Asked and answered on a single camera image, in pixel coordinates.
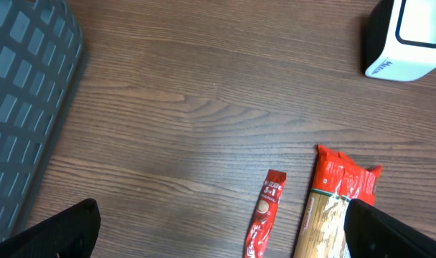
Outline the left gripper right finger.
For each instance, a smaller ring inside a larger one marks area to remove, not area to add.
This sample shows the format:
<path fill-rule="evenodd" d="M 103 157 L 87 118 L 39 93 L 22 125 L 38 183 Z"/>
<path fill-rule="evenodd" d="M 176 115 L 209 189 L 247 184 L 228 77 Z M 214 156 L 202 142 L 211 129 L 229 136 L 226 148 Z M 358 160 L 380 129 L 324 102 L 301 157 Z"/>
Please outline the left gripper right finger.
<path fill-rule="evenodd" d="M 359 199 L 344 222 L 351 258 L 436 258 L 436 241 Z"/>

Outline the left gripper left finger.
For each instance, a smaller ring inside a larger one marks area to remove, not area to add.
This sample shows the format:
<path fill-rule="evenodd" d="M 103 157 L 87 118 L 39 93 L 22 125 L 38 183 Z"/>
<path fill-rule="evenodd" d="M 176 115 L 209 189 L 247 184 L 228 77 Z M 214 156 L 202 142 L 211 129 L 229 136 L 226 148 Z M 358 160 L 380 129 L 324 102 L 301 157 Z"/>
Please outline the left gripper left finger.
<path fill-rule="evenodd" d="M 74 206 L 0 243 L 0 258 L 89 258 L 100 231 L 95 199 Z"/>

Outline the spaghetti pack orange ends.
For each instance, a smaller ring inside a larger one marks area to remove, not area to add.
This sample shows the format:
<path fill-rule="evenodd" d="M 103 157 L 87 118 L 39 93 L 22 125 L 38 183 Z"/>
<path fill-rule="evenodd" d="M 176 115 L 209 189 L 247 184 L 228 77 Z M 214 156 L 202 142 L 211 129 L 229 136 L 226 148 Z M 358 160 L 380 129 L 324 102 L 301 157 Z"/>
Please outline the spaghetti pack orange ends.
<path fill-rule="evenodd" d="M 362 168 L 345 153 L 319 145 L 293 256 L 350 258 L 344 231 L 347 208 L 353 199 L 374 205 L 381 173 L 381 166 Z"/>

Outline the red chocolate bar wrapper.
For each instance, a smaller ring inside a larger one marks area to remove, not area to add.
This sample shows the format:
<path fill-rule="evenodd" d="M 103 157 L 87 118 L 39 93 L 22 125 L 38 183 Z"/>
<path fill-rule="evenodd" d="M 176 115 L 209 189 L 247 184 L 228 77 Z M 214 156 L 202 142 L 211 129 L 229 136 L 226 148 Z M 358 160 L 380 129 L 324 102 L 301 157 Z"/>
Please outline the red chocolate bar wrapper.
<path fill-rule="evenodd" d="M 244 258 L 263 258 L 270 241 L 286 179 L 285 172 L 268 171 L 245 239 Z"/>

